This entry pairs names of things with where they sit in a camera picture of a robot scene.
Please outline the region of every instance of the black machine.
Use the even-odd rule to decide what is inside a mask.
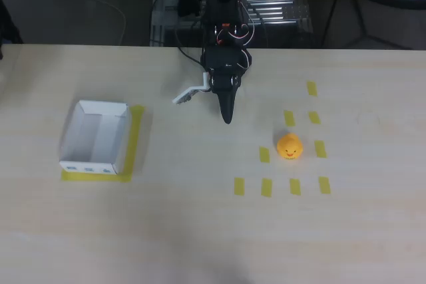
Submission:
[[[227,124],[232,120],[241,78],[252,65],[246,48],[251,40],[250,28],[243,22],[243,8],[241,0],[206,0],[203,17],[208,40],[201,63],[210,74],[210,88],[218,95],[220,112]]]
[[[202,12],[204,48],[200,64],[210,75],[209,90],[218,95],[220,112],[229,124],[242,76],[252,64],[247,45],[254,36],[254,22],[250,26],[244,22],[250,16],[243,0],[206,0],[204,12],[200,4],[201,0],[179,0],[178,13],[182,17]]]

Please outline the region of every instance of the white cardboard box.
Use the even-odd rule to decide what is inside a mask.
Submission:
[[[125,103],[80,100],[65,132],[59,164],[68,172],[121,173],[131,122]]]

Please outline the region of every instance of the yellow square outline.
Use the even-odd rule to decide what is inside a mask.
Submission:
[[[128,144],[126,151],[126,160],[124,161],[123,172],[117,175],[113,174],[90,174],[80,172],[67,172],[62,170],[62,181],[110,181],[110,182],[130,182],[132,180],[134,159],[138,146],[140,122],[145,108],[141,105],[131,106],[132,124],[128,135]]]

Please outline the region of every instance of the white cable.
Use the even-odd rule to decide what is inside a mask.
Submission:
[[[216,36],[216,42],[219,43],[219,35],[222,33],[223,29],[221,29],[218,33],[218,35]]]
[[[119,8],[115,7],[111,3],[107,3],[106,1],[103,1],[103,0],[91,0],[91,1],[96,1],[97,3],[102,3],[103,5],[106,5],[110,8],[113,8],[114,10],[117,10],[120,13],[120,15],[122,16],[123,27],[122,27],[122,33],[121,33],[120,41],[118,42],[118,45],[121,46],[122,39],[124,38],[124,34],[126,33],[126,27],[127,27],[126,15]]]
[[[241,68],[243,68],[243,69],[248,69],[249,67],[250,67],[250,62],[249,62],[249,60],[248,60],[248,55],[246,54],[246,52],[244,51],[244,50],[241,50],[242,51],[242,53],[244,53],[244,55],[246,56],[246,59],[247,59],[247,66],[246,67],[243,67],[242,65],[240,65],[239,63],[237,63],[237,65],[239,66],[239,67],[241,67]]]
[[[230,33],[229,31],[228,31],[228,33],[229,33],[229,35],[231,36],[231,37],[233,37],[233,38],[235,38],[235,39],[244,39],[244,38],[246,38],[247,36],[248,36],[248,34],[250,33],[249,31],[247,31],[247,33],[244,35],[244,36],[236,36],[236,35],[233,35],[232,33]]]
[[[241,6],[244,8],[244,10],[247,12],[247,16],[248,18],[251,20],[252,22],[252,26],[253,26],[253,32],[252,32],[252,36],[250,37],[250,39],[248,39],[248,41],[246,43],[244,43],[244,46],[248,45],[250,43],[250,41],[253,39],[254,36],[254,21],[251,18],[250,14],[248,13],[247,9],[245,8],[244,4],[242,3],[242,1],[240,1]]]

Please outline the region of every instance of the cable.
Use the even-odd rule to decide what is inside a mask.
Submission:
[[[182,43],[179,40],[179,36],[178,36],[178,27],[179,27],[179,22],[174,26],[174,38],[176,39],[176,43],[178,44],[178,49],[179,51],[188,59],[194,61],[195,63],[198,63],[203,69],[204,66],[202,65],[202,63],[194,58],[192,58],[190,55],[187,55],[183,50],[182,50]]]
[[[242,28],[243,26],[246,26],[246,27],[247,27],[247,29],[248,29],[248,26],[247,26],[245,23],[241,25],[241,28]],[[233,38],[235,38],[235,39],[244,39],[244,38],[246,38],[246,37],[248,36],[248,34],[250,33],[250,30],[248,29],[248,30],[247,30],[247,33],[246,33],[244,36],[236,36],[236,35],[233,35],[232,33],[230,33],[229,31],[228,31],[228,33],[229,33],[229,35],[230,35],[231,37],[233,37]]]
[[[106,5],[106,6],[110,7],[110,8],[113,8],[114,10],[117,10],[120,13],[120,15],[122,16],[122,24],[123,24],[123,26],[122,26],[122,33],[121,33],[120,41],[118,42],[118,45],[121,46],[122,39],[124,38],[124,34],[126,33],[126,27],[127,27],[126,15],[119,8],[115,7],[111,3],[107,3],[106,1],[103,1],[103,0],[91,0],[91,1],[95,1],[97,3],[102,3],[103,5]]]
[[[247,41],[246,43],[244,43],[244,46],[246,46],[246,45],[248,45],[248,44],[250,43],[250,41],[253,39],[253,36],[254,36],[254,21],[253,21],[253,19],[251,18],[250,14],[248,13],[247,9],[245,8],[244,4],[243,4],[241,1],[240,1],[240,4],[241,4],[241,6],[244,8],[244,10],[246,11],[247,16],[248,16],[248,18],[251,20],[251,22],[252,22],[252,26],[253,26],[252,36],[250,37],[250,39],[248,39],[248,41]]]
[[[249,69],[250,68],[250,61],[248,60],[248,55],[246,54],[246,52],[244,50],[241,50],[242,53],[244,53],[244,55],[246,56],[247,59],[247,67],[243,67],[242,65],[240,65],[239,63],[237,63],[237,65],[243,69]]]
[[[268,38],[268,32],[266,31],[265,21],[262,18],[262,16],[259,14],[259,12],[256,10],[256,8],[252,6],[251,3],[247,2],[247,7],[251,8],[253,10],[253,12],[256,14],[256,16],[258,16],[258,18],[260,20],[260,24],[262,25],[262,27],[264,29],[265,40],[266,40],[266,48],[268,49],[269,48],[269,38]]]

